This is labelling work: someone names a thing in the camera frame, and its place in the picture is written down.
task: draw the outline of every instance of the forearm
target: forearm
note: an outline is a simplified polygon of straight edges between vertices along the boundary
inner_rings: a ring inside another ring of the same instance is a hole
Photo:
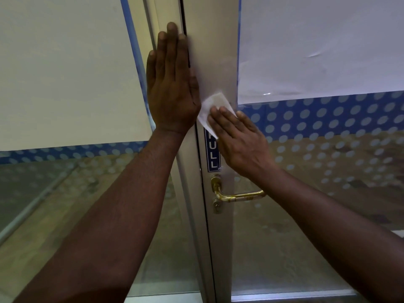
[[[157,228],[182,139],[156,130],[15,302],[88,302],[84,293],[123,302]]]
[[[403,299],[404,243],[397,235],[279,168],[267,168],[252,180],[361,294],[375,302]]]

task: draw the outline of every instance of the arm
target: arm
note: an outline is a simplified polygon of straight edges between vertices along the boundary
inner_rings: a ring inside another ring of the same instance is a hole
[[[156,129],[147,146],[15,303],[125,300],[157,228],[175,155],[200,109],[198,83],[188,69],[187,40],[178,38],[175,24],[167,29],[148,58],[148,98]]]
[[[208,120],[226,163],[285,209],[334,269],[372,302],[404,302],[404,241],[279,168],[264,135],[224,107]]]

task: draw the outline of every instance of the pull sign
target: pull sign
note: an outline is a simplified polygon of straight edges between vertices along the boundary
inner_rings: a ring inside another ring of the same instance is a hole
[[[208,172],[220,171],[220,153],[217,148],[216,139],[207,130],[204,129],[204,131]]]

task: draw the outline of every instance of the person's right arm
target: person's right arm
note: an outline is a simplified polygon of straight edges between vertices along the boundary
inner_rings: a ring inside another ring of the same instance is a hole
[[[404,302],[404,241],[301,182],[272,160],[264,135],[242,112],[211,109],[226,163],[287,211],[334,269],[371,302]]]

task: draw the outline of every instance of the person's left arm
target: person's left arm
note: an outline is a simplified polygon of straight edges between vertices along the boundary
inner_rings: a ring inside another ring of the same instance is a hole
[[[153,239],[171,166],[200,110],[188,47],[174,23],[147,63],[156,124],[147,146],[74,227],[14,301],[123,302]]]

